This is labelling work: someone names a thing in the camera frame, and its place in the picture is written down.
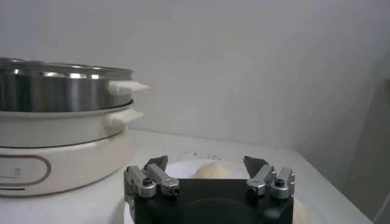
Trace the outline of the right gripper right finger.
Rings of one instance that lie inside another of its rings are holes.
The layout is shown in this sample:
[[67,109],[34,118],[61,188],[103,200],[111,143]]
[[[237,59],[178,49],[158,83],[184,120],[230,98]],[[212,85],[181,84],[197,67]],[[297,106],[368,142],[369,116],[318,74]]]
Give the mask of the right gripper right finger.
[[289,167],[282,167],[279,172],[264,159],[245,156],[244,165],[250,176],[246,184],[258,198],[265,194],[278,200],[286,200],[295,194],[295,173]]

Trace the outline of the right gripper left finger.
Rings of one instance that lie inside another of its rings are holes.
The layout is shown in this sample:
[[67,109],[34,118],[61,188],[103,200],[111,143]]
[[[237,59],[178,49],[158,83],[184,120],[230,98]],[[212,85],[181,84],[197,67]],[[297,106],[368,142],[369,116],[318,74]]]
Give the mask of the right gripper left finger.
[[165,170],[169,158],[167,155],[151,158],[141,169],[128,166],[124,171],[124,199],[131,201],[135,196],[152,198],[160,193],[177,197],[180,192],[179,180],[169,176]]

